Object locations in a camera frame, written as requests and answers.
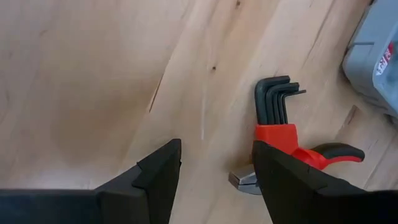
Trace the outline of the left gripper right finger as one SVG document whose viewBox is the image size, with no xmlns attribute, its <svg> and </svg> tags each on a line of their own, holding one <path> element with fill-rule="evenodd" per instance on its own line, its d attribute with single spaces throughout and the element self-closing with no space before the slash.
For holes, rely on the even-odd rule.
<svg viewBox="0 0 398 224">
<path fill-rule="evenodd" d="M 252 161 L 273 224 L 398 224 L 398 190 L 366 191 L 262 141 Z"/>
</svg>

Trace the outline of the red white tape roll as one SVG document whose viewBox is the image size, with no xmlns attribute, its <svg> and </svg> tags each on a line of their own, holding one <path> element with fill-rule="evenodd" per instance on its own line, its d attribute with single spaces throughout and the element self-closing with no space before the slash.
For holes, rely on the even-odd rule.
<svg viewBox="0 0 398 224">
<path fill-rule="evenodd" d="M 389 64 L 390 59 L 392 58 L 393 53 L 394 53 L 394 43 L 390 42 L 377 65 L 376 76 L 382 75 L 384 73 L 385 69 Z"/>
</svg>

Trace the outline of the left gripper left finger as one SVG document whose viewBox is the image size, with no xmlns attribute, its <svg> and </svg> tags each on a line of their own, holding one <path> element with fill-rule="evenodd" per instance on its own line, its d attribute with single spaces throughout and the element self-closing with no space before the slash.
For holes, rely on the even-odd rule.
<svg viewBox="0 0 398 224">
<path fill-rule="evenodd" d="M 169 224 L 181 156 L 171 139 L 95 189 L 0 189 L 0 224 Z"/>
</svg>

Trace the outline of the red black handled tool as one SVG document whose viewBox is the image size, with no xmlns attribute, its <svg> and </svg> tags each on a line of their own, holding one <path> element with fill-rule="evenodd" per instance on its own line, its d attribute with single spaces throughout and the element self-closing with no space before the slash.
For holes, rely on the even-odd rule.
<svg viewBox="0 0 398 224">
<path fill-rule="evenodd" d="M 319 170 L 337 162 L 362 162 L 365 158 L 365 153 L 361 149 L 340 142 L 324 143 L 311 149 L 298 148 L 291 155 Z M 228 181 L 240 192 L 251 195 L 261 194 L 252 164 L 231 171 Z"/>
</svg>

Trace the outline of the grey plastic tool case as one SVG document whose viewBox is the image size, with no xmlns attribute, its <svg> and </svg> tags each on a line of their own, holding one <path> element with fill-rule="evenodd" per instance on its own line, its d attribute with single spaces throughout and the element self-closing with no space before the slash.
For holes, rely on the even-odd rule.
<svg viewBox="0 0 398 224">
<path fill-rule="evenodd" d="M 394 53 L 382 75 L 377 65 L 390 42 Z M 354 89 L 382 113 L 398 118 L 398 0 L 374 0 L 351 38 L 343 71 Z"/>
</svg>

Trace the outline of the red black small tool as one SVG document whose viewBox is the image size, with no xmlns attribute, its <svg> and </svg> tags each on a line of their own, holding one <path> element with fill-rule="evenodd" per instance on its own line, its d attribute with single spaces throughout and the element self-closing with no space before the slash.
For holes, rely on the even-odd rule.
<svg viewBox="0 0 398 224">
<path fill-rule="evenodd" d="M 299 148 L 297 128 L 288 122 L 285 99 L 305 93 L 288 75 L 263 78 L 254 87 L 257 124 L 255 139 L 292 154 Z"/>
</svg>

